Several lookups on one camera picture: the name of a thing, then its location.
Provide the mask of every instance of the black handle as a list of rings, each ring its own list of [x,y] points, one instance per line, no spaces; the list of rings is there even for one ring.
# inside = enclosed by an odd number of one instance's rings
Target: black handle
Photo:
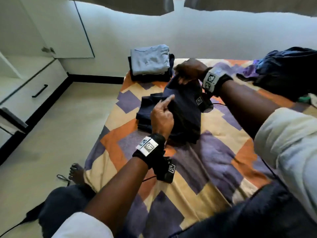
[[[37,94],[35,94],[34,96],[32,96],[32,98],[36,98],[38,95],[40,95],[41,94],[41,92],[43,92],[44,91],[44,89],[46,89],[48,87],[48,85],[47,84],[44,84],[44,87],[37,93]]]

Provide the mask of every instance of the hand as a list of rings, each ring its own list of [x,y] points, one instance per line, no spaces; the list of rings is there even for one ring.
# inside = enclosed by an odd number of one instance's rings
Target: hand
[[[173,114],[168,110],[168,104],[175,98],[175,95],[169,96],[164,101],[160,100],[151,112],[152,132],[159,133],[168,139],[174,126]]]
[[[178,83],[179,84],[187,84],[191,80],[195,79],[203,79],[207,74],[207,66],[202,62],[190,58],[187,61],[178,64],[174,70],[175,74],[179,75]]]

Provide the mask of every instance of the drawer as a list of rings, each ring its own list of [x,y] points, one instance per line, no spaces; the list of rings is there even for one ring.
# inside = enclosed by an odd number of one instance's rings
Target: drawer
[[[0,147],[4,145],[9,138],[11,138],[11,135],[0,128]]]
[[[6,107],[25,122],[66,78],[67,73],[61,63],[55,60],[6,100],[1,107]]]

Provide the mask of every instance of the bedsheet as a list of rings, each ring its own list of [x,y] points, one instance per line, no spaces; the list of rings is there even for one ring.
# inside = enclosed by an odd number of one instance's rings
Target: bedsheet
[[[186,59],[176,59],[174,65]],[[235,73],[252,63],[246,60],[200,59],[207,66],[221,66],[240,84],[256,90],[277,104],[317,117],[317,109],[271,94],[236,78]],[[85,162],[85,181],[98,192],[132,157],[147,133],[137,129],[136,113],[141,97],[162,92],[164,82],[136,83],[128,73],[117,103]],[[212,98],[213,103],[223,103]],[[177,160],[172,184],[155,178],[142,183],[118,237],[162,237],[212,216],[268,184],[273,178],[254,153],[253,141],[228,108],[214,105],[201,116],[197,144],[167,146],[166,155]],[[153,176],[149,170],[146,178]]]

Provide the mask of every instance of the stack of clothes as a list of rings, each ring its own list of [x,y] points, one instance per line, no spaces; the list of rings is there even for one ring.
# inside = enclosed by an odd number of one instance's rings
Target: stack of clothes
[[[254,81],[255,86],[298,101],[309,93],[317,94],[316,60],[317,50],[310,48],[275,50],[263,59],[254,60],[237,77],[244,81]]]
[[[142,97],[141,107],[136,116],[139,121],[138,128],[151,133],[151,111],[160,100],[165,100],[172,94],[175,95],[175,98],[169,104],[168,109],[174,116],[174,127],[170,138],[180,143],[196,144],[200,137],[201,113],[212,108],[210,96],[202,92],[199,81],[181,85],[178,83],[178,77],[174,76],[163,93]]]
[[[131,56],[128,57],[131,79],[168,82],[173,74],[174,59],[169,47],[164,44],[131,49]]]

